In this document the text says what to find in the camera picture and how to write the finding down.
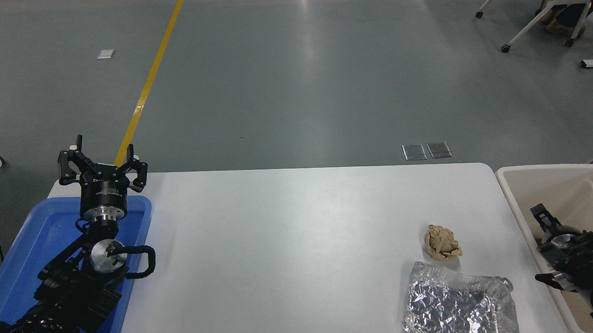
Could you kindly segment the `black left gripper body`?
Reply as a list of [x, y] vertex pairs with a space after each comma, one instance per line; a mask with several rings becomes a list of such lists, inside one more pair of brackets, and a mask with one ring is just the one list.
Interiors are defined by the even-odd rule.
[[115, 217], [127, 216], [129, 179], [111, 166], [80, 174], [80, 216], [95, 218], [100, 213]]

